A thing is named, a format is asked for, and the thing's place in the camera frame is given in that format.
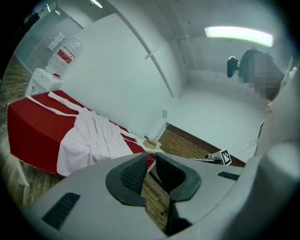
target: air vent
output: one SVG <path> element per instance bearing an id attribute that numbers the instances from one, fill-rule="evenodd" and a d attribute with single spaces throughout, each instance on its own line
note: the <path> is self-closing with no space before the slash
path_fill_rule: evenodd
<path id="1" fill-rule="evenodd" d="M 70 214 L 71 210 L 77 203 L 80 195 L 74 193 L 66 193 L 43 217 L 43 220 L 59 230 Z"/>
<path id="2" fill-rule="evenodd" d="M 42 40 L 43 40 L 42 37 L 36 36 L 36 35 L 31 36 L 30 39 L 31 39 L 31 42 L 33 43 L 33 45 L 34 45 L 35 47 L 38 47 L 39 44 L 40 44 L 40 43 L 42 42 Z"/>

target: red bedspread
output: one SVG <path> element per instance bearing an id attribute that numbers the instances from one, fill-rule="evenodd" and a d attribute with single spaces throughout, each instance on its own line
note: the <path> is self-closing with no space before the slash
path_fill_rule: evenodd
<path id="1" fill-rule="evenodd" d="M 70 102 L 84 107 L 61 90 L 55 94 Z M 38 102 L 55 108 L 63 113 L 77 114 L 58 101 L 49 98 L 48 93 L 32 96 Z M 55 173 L 60 142 L 65 134 L 74 126 L 74 117 L 54 114 L 27 98 L 11 103 L 7 109 L 7 128 L 10 152 L 23 162 L 38 169 Z M 125 141 L 133 153 L 145 152 L 141 146 Z M 148 156 L 147 166 L 152 163 Z"/>

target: white robe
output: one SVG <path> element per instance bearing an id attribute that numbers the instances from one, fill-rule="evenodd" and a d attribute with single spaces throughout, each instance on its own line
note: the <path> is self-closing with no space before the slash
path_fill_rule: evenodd
<path id="1" fill-rule="evenodd" d="M 77 111 L 78 115 L 65 114 L 44 106 L 31 96 L 26 97 L 56 114 L 76 117 L 74 127 L 67 132 L 60 143 L 57 159 L 57 173 L 60 175 L 68 176 L 85 166 L 133 154 L 121 136 L 121 132 L 125 133 L 125 131 L 94 111 L 73 104 L 53 92 L 49 92 L 48 97 Z"/>

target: white strap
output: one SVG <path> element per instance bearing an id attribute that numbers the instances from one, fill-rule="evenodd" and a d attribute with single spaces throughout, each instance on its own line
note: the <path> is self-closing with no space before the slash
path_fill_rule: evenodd
<path id="1" fill-rule="evenodd" d="M 135 143 L 136 145 L 140 146 L 140 144 L 138 144 L 137 142 L 134 142 L 134 141 L 131 141 L 131 140 L 128 140 L 127 138 L 123 137 L 124 140 L 128 141 L 128 142 L 132 142 L 132 143 Z"/>
<path id="2" fill-rule="evenodd" d="M 258 143 L 258 138 L 256 138 L 253 141 L 250 141 L 250 142 L 246 143 L 246 147 L 247 148 L 252 147 L 252 146 L 256 145 L 257 143 Z"/>
<path id="3" fill-rule="evenodd" d="M 30 101 L 32 101 L 32 102 L 34 102 L 34 103 L 36 103 L 36 104 L 42 106 L 43 108 L 48 109 L 48 110 L 51 111 L 51 112 L 54 112 L 54 113 L 57 114 L 57 115 L 66 116 L 66 117 L 77 117 L 77 115 L 75 115 L 75 114 L 66 114 L 66 113 L 63 113 L 63 112 L 61 112 L 61 111 L 58 111 L 58 110 L 56 110 L 56 109 L 54 109 L 54 108 L 47 107 L 47 106 L 41 104 L 40 102 L 38 102 L 37 100 L 33 99 L 33 98 L 32 98 L 31 96 L 29 96 L 29 95 L 27 95 L 27 96 L 25 96 L 25 97 L 28 98 Z"/>
<path id="4" fill-rule="evenodd" d="M 82 107 L 80 107 L 79 105 L 71 103 L 69 100 L 67 100 L 67 99 L 65 99 L 63 97 L 60 97 L 60 96 L 56 95 L 55 93 L 53 93 L 51 91 L 49 92 L 48 97 L 50 97 L 50 98 L 52 98 L 52 99 L 54 99 L 54 100 L 62 103 L 63 105 L 67 106 L 68 108 L 70 108 L 70 109 L 72 109 L 74 111 L 79 112 L 82 109 Z"/>
<path id="5" fill-rule="evenodd" d="M 124 131 L 122 128 L 120 128 L 120 132 L 121 132 L 123 135 L 125 135 L 126 137 L 131 137 L 131 138 L 135 139 L 135 135 L 133 135 L 133 134 L 127 132 L 127 131 Z"/>

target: fluorescent light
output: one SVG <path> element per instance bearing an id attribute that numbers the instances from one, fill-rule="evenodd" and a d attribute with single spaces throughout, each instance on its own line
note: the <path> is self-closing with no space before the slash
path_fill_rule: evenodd
<path id="1" fill-rule="evenodd" d="M 103 8 L 102 5 L 97 0 L 90 0 L 92 3 L 97 5 L 99 8 Z"/>
<path id="2" fill-rule="evenodd" d="M 208 38 L 236 38 L 259 43 L 268 47 L 273 46 L 271 34 L 249 28 L 240 27 L 208 27 L 205 28 Z"/>

